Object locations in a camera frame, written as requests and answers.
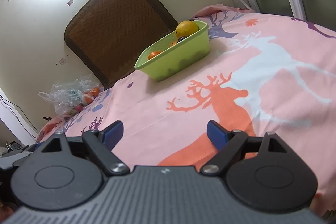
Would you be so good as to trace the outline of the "orange tomato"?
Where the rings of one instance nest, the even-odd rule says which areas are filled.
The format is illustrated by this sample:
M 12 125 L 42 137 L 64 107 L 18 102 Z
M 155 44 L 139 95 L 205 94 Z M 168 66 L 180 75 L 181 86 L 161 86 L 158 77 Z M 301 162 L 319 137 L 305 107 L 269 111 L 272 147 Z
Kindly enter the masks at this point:
M 153 51 L 153 52 L 151 52 L 151 53 L 148 55 L 147 59 L 148 59 L 148 60 L 151 60 L 152 58 L 158 56 L 158 55 L 161 54 L 161 53 L 162 53 L 162 51 Z
M 176 45 L 177 44 L 177 40 L 176 41 L 174 41 L 174 42 L 172 42 L 171 44 L 170 44 L 170 46 L 169 47 L 172 47 L 172 46 L 174 46 L 174 45 Z

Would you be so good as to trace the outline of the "dark plum front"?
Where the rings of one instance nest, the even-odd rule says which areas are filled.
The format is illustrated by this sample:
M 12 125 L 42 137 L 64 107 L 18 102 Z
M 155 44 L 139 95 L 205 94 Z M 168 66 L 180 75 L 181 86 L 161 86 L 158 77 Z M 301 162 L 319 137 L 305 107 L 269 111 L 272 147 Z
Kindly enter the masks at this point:
M 181 42 L 182 40 L 186 39 L 187 36 L 181 36 L 178 40 L 177 40 L 177 43 Z

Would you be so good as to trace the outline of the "clear plastic bag of fruit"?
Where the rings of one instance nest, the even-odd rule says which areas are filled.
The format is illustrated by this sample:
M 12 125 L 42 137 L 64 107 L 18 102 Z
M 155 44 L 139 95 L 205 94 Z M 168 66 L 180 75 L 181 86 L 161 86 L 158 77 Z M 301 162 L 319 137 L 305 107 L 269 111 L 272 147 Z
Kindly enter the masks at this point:
M 54 106 L 55 113 L 62 120 L 67 121 L 82 112 L 103 90 L 102 84 L 88 75 L 71 83 L 54 83 L 49 93 L 39 92 L 38 95 Z

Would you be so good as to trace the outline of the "pink deer print cloth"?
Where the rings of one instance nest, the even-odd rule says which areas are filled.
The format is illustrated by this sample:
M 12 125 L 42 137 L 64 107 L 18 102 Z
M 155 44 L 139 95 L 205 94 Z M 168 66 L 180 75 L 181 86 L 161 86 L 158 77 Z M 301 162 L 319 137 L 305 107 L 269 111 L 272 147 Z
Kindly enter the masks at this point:
M 318 179 L 316 214 L 335 209 L 335 32 L 287 16 L 223 5 L 196 14 L 209 25 L 210 53 L 161 82 L 135 71 L 68 122 L 54 118 L 45 141 L 124 125 L 113 152 L 126 165 L 193 165 L 217 152 L 207 123 L 251 136 L 277 133 Z

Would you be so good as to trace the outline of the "green plastic basket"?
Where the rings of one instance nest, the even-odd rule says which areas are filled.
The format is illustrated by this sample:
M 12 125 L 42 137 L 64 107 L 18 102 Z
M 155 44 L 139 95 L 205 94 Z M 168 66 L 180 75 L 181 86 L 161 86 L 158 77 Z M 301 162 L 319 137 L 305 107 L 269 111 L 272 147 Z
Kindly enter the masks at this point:
M 200 20 L 195 23 L 199 31 L 176 45 L 169 47 L 177 39 L 175 32 L 171 32 L 147 47 L 137 59 L 134 69 L 153 80 L 162 81 L 207 56 L 210 53 L 209 26 Z M 148 60 L 148 55 L 153 51 L 162 53 Z

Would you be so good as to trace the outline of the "brown seat cushion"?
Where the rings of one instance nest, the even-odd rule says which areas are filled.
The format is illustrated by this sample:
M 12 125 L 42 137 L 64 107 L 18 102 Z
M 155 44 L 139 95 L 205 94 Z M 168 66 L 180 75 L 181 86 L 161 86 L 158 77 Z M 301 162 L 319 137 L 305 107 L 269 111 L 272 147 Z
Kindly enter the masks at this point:
M 159 0 L 89 0 L 69 22 L 64 41 L 108 89 L 177 24 Z

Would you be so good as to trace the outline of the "yellow lemon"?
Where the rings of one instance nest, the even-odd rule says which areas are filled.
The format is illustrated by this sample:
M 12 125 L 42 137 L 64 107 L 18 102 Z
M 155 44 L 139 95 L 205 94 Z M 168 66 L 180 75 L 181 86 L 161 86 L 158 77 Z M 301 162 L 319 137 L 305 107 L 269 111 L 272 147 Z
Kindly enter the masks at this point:
M 181 37 L 188 37 L 199 31 L 198 25 L 194 21 L 185 20 L 177 25 L 175 29 L 175 35 L 177 39 Z

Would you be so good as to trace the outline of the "white wall socket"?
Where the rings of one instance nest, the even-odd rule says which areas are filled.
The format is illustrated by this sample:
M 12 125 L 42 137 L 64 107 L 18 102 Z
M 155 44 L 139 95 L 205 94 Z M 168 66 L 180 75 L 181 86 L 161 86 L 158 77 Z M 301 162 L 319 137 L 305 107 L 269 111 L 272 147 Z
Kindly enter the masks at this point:
M 62 58 L 60 61 L 59 61 L 60 65 L 64 65 L 66 63 L 66 59 L 65 58 Z

